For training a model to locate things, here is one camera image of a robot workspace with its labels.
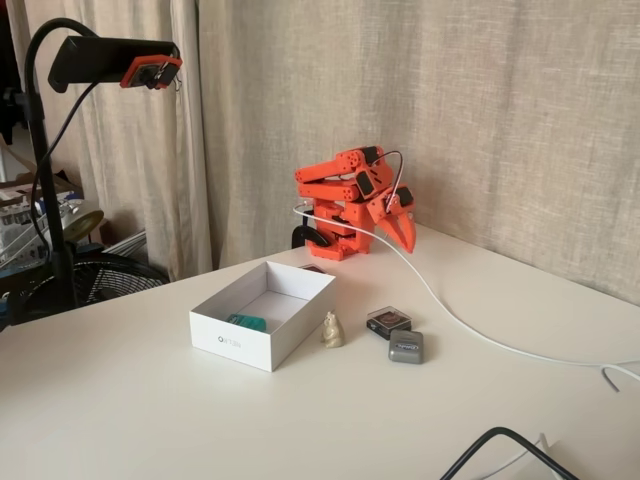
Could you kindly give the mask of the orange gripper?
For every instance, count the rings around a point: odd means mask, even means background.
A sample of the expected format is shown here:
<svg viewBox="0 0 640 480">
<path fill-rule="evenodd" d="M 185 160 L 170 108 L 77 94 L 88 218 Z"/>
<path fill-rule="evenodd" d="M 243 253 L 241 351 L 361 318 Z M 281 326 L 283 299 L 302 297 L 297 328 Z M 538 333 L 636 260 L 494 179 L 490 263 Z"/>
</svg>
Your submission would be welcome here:
<svg viewBox="0 0 640 480">
<path fill-rule="evenodd" d="M 367 202 L 367 210 L 375 223 L 407 253 L 415 248 L 416 225 L 410 211 L 414 197 L 405 184 L 388 187 Z"/>
</svg>

